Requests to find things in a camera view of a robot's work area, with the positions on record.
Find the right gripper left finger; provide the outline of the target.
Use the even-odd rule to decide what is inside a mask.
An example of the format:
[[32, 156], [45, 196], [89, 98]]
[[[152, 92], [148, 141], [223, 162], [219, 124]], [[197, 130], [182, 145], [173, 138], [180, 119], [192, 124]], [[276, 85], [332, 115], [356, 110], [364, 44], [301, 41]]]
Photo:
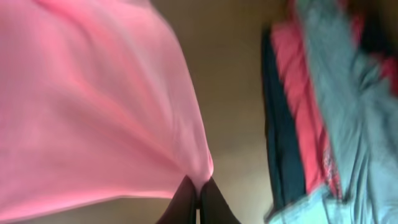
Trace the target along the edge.
[[188, 176], [185, 176], [168, 207], [156, 224], [196, 224], [197, 192]]

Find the coral pink t-shirt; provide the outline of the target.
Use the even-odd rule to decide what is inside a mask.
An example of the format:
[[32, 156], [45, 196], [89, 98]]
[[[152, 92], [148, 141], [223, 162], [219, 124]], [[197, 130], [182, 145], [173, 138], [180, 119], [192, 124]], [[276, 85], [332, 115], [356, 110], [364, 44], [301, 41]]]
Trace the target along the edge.
[[1, 222], [200, 189], [213, 161], [150, 1], [1, 0]]

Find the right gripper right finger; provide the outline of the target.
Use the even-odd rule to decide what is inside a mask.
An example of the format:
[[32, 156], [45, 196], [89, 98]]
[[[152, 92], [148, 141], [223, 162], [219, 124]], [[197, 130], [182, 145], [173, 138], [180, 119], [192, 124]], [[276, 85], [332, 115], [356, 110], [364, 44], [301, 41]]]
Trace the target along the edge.
[[200, 223], [240, 224], [213, 178], [202, 187], [200, 192]]

